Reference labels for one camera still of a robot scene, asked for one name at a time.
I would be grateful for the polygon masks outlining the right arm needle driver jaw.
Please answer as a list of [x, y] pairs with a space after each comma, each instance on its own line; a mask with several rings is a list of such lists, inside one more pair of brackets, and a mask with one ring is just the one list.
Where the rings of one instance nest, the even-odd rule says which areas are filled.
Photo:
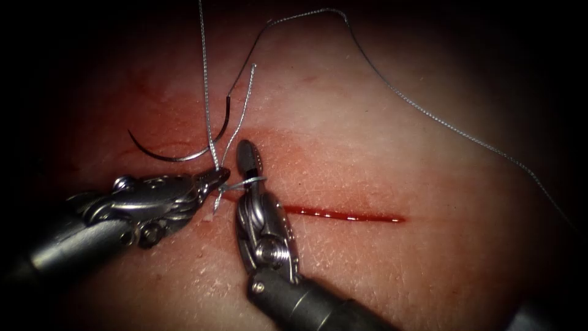
[[236, 165], [243, 182], [262, 177], [263, 164], [261, 154], [250, 140], [242, 139], [237, 144]]

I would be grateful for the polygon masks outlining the right arm needle driver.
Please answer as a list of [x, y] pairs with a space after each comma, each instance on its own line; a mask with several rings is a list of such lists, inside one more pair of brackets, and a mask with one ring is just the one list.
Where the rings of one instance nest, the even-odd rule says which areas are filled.
[[250, 183], [236, 208], [236, 238], [248, 275], [270, 269], [299, 283], [298, 248], [285, 208], [264, 183]]

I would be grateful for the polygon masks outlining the left arm needle driver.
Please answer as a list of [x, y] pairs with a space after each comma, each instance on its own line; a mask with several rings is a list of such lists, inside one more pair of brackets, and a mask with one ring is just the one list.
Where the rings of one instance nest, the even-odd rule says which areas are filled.
[[129, 228], [121, 234], [121, 243], [148, 249], [182, 229], [202, 206], [206, 193], [207, 187], [193, 175], [124, 175], [109, 193], [86, 191], [68, 197], [67, 203], [87, 226], [126, 223]]

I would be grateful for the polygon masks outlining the left arm needle driver jaw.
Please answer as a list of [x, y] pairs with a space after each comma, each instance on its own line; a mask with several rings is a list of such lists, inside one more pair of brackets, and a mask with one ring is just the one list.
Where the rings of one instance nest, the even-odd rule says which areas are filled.
[[230, 178], [231, 171], [228, 168], [209, 169], [200, 174], [200, 190], [213, 191], [220, 188]]

